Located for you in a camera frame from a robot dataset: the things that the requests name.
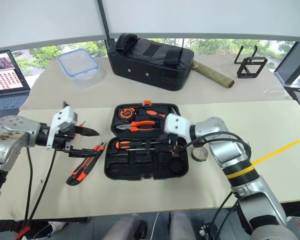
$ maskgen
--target container lid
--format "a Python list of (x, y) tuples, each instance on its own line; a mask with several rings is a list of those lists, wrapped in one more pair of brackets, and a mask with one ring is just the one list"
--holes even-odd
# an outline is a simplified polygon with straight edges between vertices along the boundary
[(69, 77), (86, 74), (96, 71), (99, 68), (98, 63), (84, 48), (60, 54), (58, 62)]

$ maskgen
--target orange-handled pliers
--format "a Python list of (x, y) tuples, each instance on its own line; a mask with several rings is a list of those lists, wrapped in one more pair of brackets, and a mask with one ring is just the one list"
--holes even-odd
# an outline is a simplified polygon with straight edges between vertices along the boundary
[(154, 130), (154, 128), (138, 128), (138, 127), (143, 126), (143, 125), (155, 125), (155, 124), (156, 124), (155, 121), (150, 121), (150, 120), (132, 121), (130, 124), (122, 124), (122, 125), (118, 125), (116, 127), (121, 130), (129, 129), (130, 132), (138, 132), (138, 131)]

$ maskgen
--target table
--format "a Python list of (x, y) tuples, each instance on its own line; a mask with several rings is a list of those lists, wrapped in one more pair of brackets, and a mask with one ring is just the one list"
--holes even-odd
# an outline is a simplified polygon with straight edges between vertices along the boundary
[(115, 107), (124, 103), (209, 104), (249, 101), (291, 100), (279, 80), (265, 67), (257, 78), (237, 78), (236, 55), (200, 55), (194, 59), (234, 79), (231, 88), (191, 71), (184, 87), (169, 91), (115, 75), (108, 58), (96, 58), (103, 81), (77, 89), (62, 72), (57, 60), (51, 60), (33, 85), (22, 110), (59, 109), (66, 101), (74, 108)]
[[(300, 140), (300, 106), (296, 101), (254, 101), (179, 106), (182, 116), (194, 123), (218, 116), (229, 130), (252, 147), (251, 160), (259, 159), (295, 140)], [(114, 137), (110, 131), (114, 108), (79, 108), (78, 122), (96, 129), (100, 136), (77, 136), (76, 148), (92, 148), (95, 143)], [(58, 109), (23, 110), (19, 114), (50, 123)], [(31, 204), (39, 195), (53, 155), (52, 150), (36, 146), (30, 149), (34, 169)], [(104, 174), (104, 154), (81, 184), (65, 182), (81, 159), (58, 152), (36, 219), (103, 216), (137, 212), (156, 212), (219, 207), (229, 193), (229, 183), (216, 161), (196, 162), (189, 155), (188, 173), (180, 178), (141, 181), (111, 180)], [(29, 165), (22, 149), (7, 176), (0, 197), (0, 219), (24, 217)], [(300, 143), (258, 164), (256, 167), (280, 202), (300, 201)], [(231, 206), (231, 198), (226, 206)]]

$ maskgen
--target yellow tape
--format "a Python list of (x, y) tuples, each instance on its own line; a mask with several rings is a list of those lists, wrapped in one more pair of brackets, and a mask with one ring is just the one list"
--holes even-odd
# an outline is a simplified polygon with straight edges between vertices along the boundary
[(252, 163), (252, 165), (253, 166), (257, 165), (257, 164), (259, 164), (259, 163), (261, 163), (261, 162), (263, 162), (263, 161), (265, 161), (265, 160), (267, 160), (267, 159), (269, 159), (269, 158), (271, 158), (271, 157), (273, 157), (273, 156), (275, 156), (275, 155), (283, 152), (284, 150), (287, 150), (288, 148), (291, 148), (292, 146), (294, 146), (294, 145), (296, 145), (298, 143), (300, 143), (300, 140), (293, 141), (293, 142), (289, 143), (288, 145), (285, 145), (284, 147), (282, 147), (282, 148), (280, 148), (280, 149), (278, 149), (278, 150), (276, 150), (276, 151), (274, 151), (274, 152), (272, 152), (272, 153), (270, 153), (270, 154), (268, 154), (266, 156), (263, 156), (263, 157), (259, 158), (258, 160), (255, 160)]
[(252, 171), (253, 169), (255, 169), (255, 167), (254, 167), (253, 165), (251, 165), (251, 166), (248, 166), (248, 167), (245, 168), (245, 169), (242, 169), (242, 170), (240, 170), (240, 171), (237, 171), (237, 172), (234, 172), (234, 173), (231, 173), (231, 174), (226, 175), (226, 178), (227, 178), (227, 179), (233, 179), (233, 178), (235, 178), (235, 177), (238, 177), (238, 176), (241, 176), (241, 175), (243, 175), (243, 174), (246, 174), (246, 173)]

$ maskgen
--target black bag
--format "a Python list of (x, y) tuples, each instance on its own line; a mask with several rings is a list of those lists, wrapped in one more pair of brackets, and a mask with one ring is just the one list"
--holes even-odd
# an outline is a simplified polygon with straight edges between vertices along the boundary
[(116, 75), (176, 91), (189, 76), (194, 52), (123, 33), (108, 49), (108, 57)]

